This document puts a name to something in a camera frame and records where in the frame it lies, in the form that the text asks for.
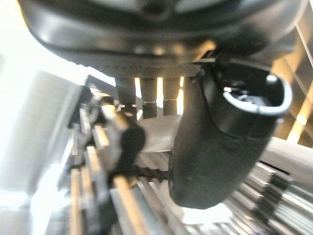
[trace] metal rod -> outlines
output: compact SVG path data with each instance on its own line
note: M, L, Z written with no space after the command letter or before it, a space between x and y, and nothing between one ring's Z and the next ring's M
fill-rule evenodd
M132 225L136 235L149 234L143 221L143 216L139 207L132 195L129 184L124 176L117 175L113 178L114 186L117 188L119 196L122 200L123 206L126 210L128 219Z
M69 235L82 235L82 218L79 199L79 180L80 172L78 169L73 169L70 174L70 225Z

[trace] black plastic housing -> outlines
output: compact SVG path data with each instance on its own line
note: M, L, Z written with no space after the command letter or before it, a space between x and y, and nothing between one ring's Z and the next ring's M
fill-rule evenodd
M291 90L277 81L285 94L283 107L270 107L277 110L270 115L232 105L209 71L200 79L187 79L185 85L184 113L170 156L169 190L176 204L206 209L222 202L249 173L288 109Z

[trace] bright light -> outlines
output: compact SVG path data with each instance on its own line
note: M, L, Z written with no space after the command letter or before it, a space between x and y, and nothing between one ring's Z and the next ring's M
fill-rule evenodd
M141 89L140 89L140 79L139 77L135 77L135 87L136 87L136 96L141 98Z
M139 109L139 111L137 112L137 120L141 119L143 111L141 109Z
M231 92L231 88L230 87L224 87L224 91L225 92Z
M292 143L298 143L300 139L300 135L296 133L295 131L290 131L287 141L292 142Z
M18 208L27 201L25 192L0 191L0 206Z
M300 123L300 125L305 126L308 120L302 114L298 114L297 121Z
M180 87L184 86L184 77L183 76L180 77L179 86Z
M184 112L184 91L180 89L177 96L177 114L181 115Z
M157 89L156 89L156 105L160 108L163 108L163 78L157 78Z

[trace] metal bar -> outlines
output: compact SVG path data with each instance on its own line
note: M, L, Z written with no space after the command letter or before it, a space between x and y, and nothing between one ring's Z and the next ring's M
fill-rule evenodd
M126 210L127 217L132 225L134 234L147 235L149 234L144 224L142 214L138 205L132 195L127 180L124 176L118 175L113 178L113 183L117 188L118 194L121 198L123 207Z
M73 169L70 174L70 224L69 235L82 235L82 218L80 207L80 172Z

